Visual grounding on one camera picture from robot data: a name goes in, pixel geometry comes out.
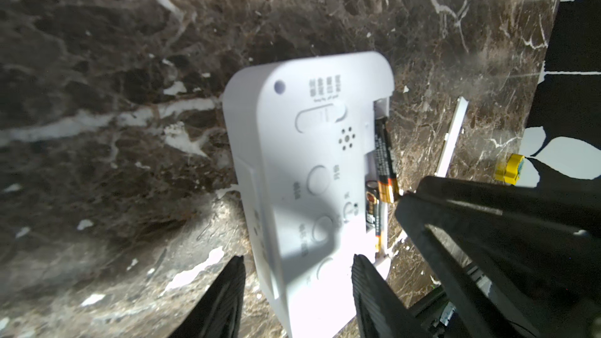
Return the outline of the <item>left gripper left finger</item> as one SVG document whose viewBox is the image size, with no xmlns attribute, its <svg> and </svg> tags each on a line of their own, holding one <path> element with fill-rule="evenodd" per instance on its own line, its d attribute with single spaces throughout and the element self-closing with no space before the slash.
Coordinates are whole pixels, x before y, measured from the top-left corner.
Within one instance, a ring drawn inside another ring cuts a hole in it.
<svg viewBox="0 0 601 338">
<path fill-rule="evenodd" d="M 238 337 L 245 282 L 244 257 L 234 256 L 169 338 Z"/>
</svg>

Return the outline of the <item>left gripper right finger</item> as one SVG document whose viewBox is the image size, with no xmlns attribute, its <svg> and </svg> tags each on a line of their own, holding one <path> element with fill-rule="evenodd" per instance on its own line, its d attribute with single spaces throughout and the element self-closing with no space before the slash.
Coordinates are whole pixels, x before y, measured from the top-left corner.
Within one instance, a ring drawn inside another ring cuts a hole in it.
<svg viewBox="0 0 601 338">
<path fill-rule="evenodd" d="M 352 286 L 361 337 L 430 336 L 362 254 L 354 256 Z"/>
</svg>

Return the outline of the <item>small yellow cap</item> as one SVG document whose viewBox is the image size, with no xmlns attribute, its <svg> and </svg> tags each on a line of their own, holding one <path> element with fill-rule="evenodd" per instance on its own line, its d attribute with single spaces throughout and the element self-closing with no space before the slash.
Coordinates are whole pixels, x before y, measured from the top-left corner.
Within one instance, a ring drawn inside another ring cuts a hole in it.
<svg viewBox="0 0 601 338">
<path fill-rule="evenodd" d="M 516 153 L 500 159 L 496 163 L 494 178 L 496 181 L 516 186 L 521 176 L 525 157 Z"/>
</svg>

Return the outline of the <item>black gold AAA battery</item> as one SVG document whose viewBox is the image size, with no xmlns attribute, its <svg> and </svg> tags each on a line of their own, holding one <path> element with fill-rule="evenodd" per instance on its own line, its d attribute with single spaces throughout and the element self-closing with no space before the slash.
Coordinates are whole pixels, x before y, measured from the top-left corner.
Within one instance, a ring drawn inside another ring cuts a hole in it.
<svg viewBox="0 0 601 338">
<path fill-rule="evenodd" d="M 391 141 L 387 130 L 388 119 L 379 117 L 374 125 L 374 159 L 377 169 L 377 182 L 380 199 L 385 203 L 394 203 L 399 197 L 397 174 L 391 154 Z"/>
<path fill-rule="evenodd" d="M 382 224 L 379 185 L 377 181 L 370 180 L 366 182 L 366 222 L 375 230 L 375 250 L 377 253 L 382 247 Z"/>
</svg>

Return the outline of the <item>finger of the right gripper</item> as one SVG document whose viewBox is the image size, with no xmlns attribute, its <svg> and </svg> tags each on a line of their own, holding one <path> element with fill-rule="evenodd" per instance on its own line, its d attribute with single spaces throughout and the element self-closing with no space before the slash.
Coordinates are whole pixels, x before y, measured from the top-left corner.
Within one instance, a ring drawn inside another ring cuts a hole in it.
<svg viewBox="0 0 601 338">
<path fill-rule="evenodd" d="M 600 196 L 428 176 L 395 216 L 471 337 L 600 335 Z M 515 319 L 448 252 L 441 230 L 518 312 Z"/>
</svg>

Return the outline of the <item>white digital alarm clock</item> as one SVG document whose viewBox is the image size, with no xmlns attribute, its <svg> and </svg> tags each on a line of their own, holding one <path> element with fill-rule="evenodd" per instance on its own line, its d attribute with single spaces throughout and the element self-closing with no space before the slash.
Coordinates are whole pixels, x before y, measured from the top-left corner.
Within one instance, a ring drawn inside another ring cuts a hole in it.
<svg viewBox="0 0 601 338">
<path fill-rule="evenodd" d="M 263 64 L 236 72 L 222 109 L 261 291 L 290 337 L 333 337 L 355 317 L 354 256 L 387 276 L 366 222 L 377 181 L 374 125 L 389 114 L 380 53 Z"/>
</svg>

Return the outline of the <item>white battery cover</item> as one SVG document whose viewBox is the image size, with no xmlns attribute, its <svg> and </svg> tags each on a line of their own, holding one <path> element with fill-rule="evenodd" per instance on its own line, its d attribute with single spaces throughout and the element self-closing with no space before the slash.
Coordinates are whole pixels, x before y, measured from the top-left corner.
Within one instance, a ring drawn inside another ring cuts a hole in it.
<svg viewBox="0 0 601 338">
<path fill-rule="evenodd" d="M 444 178 L 448 173 L 455 147 L 462 131 L 463 121 L 466 117 L 468 106 L 468 100 L 466 100 L 464 97 L 458 98 L 449 130 L 444 137 L 443 150 L 434 174 L 437 177 Z"/>
</svg>

